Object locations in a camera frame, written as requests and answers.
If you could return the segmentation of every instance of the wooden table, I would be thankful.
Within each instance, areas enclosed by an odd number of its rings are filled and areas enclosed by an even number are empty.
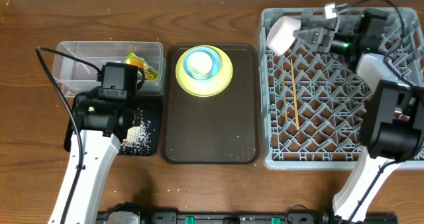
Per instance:
[[[36,46],[123,40],[158,41],[165,52],[179,42],[247,43],[256,48],[263,9],[322,7],[330,1],[11,0],[0,29],[0,221],[46,223],[68,162],[62,146],[68,115],[38,63]],[[424,25],[424,0],[396,3],[414,8]],[[45,57],[51,66],[53,55]],[[272,171],[261,159],[246,166],[183,166],[168,164],[159,154],[118,156],[100,210],[132,201],[149,211],[273,214],[298,203],[322,211],[348,175]],[[396,171],[369,211],[393,212],[400,223],[421,222],[423,183],[424,171]]]

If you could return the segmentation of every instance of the yellow bowl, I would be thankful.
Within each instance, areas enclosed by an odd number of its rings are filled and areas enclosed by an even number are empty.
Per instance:
[[[194,79],[184,70],[185,56],[194,48],[199,47],[207,47],[216,51],[221,59],[221,69],[214,77],[207,80]],[[184,91],[198,97],[209,97],[220,93],[230,84],[231,78],[233,77],[233,65],[228,55],[221,49],[214,46],[201,45],[190,48],[181,55],[180,59],[178,59],[175,73],[177,81]]]

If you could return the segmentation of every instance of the chopstick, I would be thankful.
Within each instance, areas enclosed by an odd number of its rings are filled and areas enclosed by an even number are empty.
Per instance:
[[[284,90],[285,86],[286,86],[286,81],[283,80],[283,90]],[[286,106],[286,93],[285,92],[284,92],[284,106]],[[287,118],[287,109],[286,109],[286,113],[284,114],[284,119],[287,122],[287,120],[288,120],[288,118]]]
[[[290,59],[291,64],[291,82],[293,87],[293,98],[294,98],[294,113],[296,118],[296,128],[299,130],[299,114],[297,113],[297,97],[296,97],[296,81],[294,79],[293,60]]]

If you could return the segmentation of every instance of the black cable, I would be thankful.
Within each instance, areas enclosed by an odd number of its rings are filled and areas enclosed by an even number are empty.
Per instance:
[[[53,52],[55,54],[65,56],[65,57],[70,58],[72,60],[75,60],[77,62],[81,62],[81,63],[87,64],[88,66],[94,66],[94,65],[93,64],[90,64],[88,62],[85,62],[83,60],[80,60],[78,58],[74,58],[72,56],[68,56],[66,54],[63,54],[62,52],[59,52],[59,51],[56,51],[56,50],[53,50],[53,49],[50,49],[50,48],[45,48],[45,47],[42,47],[42,46],[38,46],[36,48],[36,53],[37,53],[38,59],[40,60],[40,63],[41,63],[41,66],[42,66],[44,72],[46,73],[48,79],[50,80],[50,82],[53,85],[53,88],[59,94],[60,99],[62,100],[63,104],[65,105],[66,111],[68,112],[69,118],[70,118],[71,123],[72,123],[72,127],[74,128],[75,134],[77,136],[77,141],[78,141],[78,165],[76,167],[77,170],[76,170],[76,173],[75,173],[75,178],[74,178],[74,180],[72,182],[71,189],[69,191],[68,198],[67,198],[66,203],[65,203],[64,211],[62,213],[62,217],[60,219],[60,223],[61,224],[64,224],[65,223],[65,220],[66,220],[66,216],[68,214],[69,206],[70,206],[71,201],[72,201],[72,196],[74,195],[75,188],[76,188],[77,183],[78,183],[78,178],[79,178],[79,176],[81,174],[81,170],[82,170],[82,167],[83,167],[83,158],[84,158],[84,155],[83,155],[83,146],[82,146],[82,140],[81,140],[80,132],[79,132],[79,130],[77,128],[77,124],[75,122],[74,116],[72,115],[71,107],[69,106],[68,102],[66,101],[66,98],[65,98],[64,94],[60,91],[60,88],[59,88],[58,84],[54,81],[54,78],[53,78],[52,74],[48,70],[48,68],[46,66],[46,63],[44,62],[44,59],[41,56],[41,50],[48,51],[48,52]]]
[[[142,68],[138,68],[138,71],[141,73],[141,81],[137,83],[137,91],[143,86],[144,81],[146,79],[146,75],[144,74],[144,70]]]
[[[92,64],[92,63],[89,63],[89,62],[86,62],[86,61],[81,60],[81,59],[79,59],[79,58],[76,58],[76,57],[73,57],[73,56],[70,56],[70,55],[64,54],[63,52],[59,52],[59,51],[53,50],[53,49],[51,49],[51,48],[46,48],[46,47],[43,47],[43,46],[38,46],[38,47],[37,47],[37,50],[38,50],[38,48],[40,48],[41,50],[47,51],[47,52],[52,52],[52,53],[54,53],[54,54],[64,56],[65,58],[72,59],[72,60],[74,60],[74,61],[76,61],[76,62],[81,62],[82,64],[85,64],[85,65],[87,65],[87,66],[91,66],[92,68],[94,68],[94,69],[96,70],[97,74],[101,74],[101,70],[100,70],[100,68],[98,68],[96,65],[94,65],[94,64]]]
[[[293,208],[295,208],[295,207],[303,207],[303,208],[305,208],[306,210],[307,210],[307,207],[305,207],[304,205],[302,205],[302,204],[296,204],[296,205],[293,205],[288,211],[287,211],[287,213],[286,213],[286,221],[287,221],[287,223],[288,224],[293,224],[292,223],[292,221],[290,221],[289,220],[289,218],[288,218],[288,216],[289,216],[289,214],[290,214],[290,211],[293,209]]]
[[[348,9],[348,8],[351,8],[351,7],[356,7],[356,6],[360,5],[360,4],[363,4],[363,3],[368,2],[368,1],[373,1],[373,0],[359,0],[359,1],[355,2],[355,3],[350,4],[350,5],[345,5],[345,6],[342,6],[342,7],[337,7],[337,12],[343,11],[343,10]],[[391,2],[390,0],[379,0],[379,1],[386,2],[390,6],[392,6],[396,10],[396,13],[399,15],[399,18],[401,19],[401,22],[402,22],[401,13],[400,13],[398,7],[395,4],[393,4],[393,2]]]
[[[358,201],[358,205],[356,205],[353,213],[350,215],[349,219],[347,221],[343,221],[342,224],[350,224],[352,222],[352,220],[353,220],[354,216],[356,215],[356,213],[358,212],[360,206],[362,205],[362,203],[364,203],[366,197],[368,196],[368,194],[370,194],[374,185],[376,185],[378,178],[383,174],[384,169],[387,168],[388,166],[392,165],[392,164],[399,164],[399,163],[400,162],[398,162],[398,161],[391,161],[391,162],[383,164],[383,166],[380,167],[380,169],[377,172],[376,177],[372,180],[371,184],[368,186],[368,189],[365,191],[364,196],[362,196],[361,200]]]

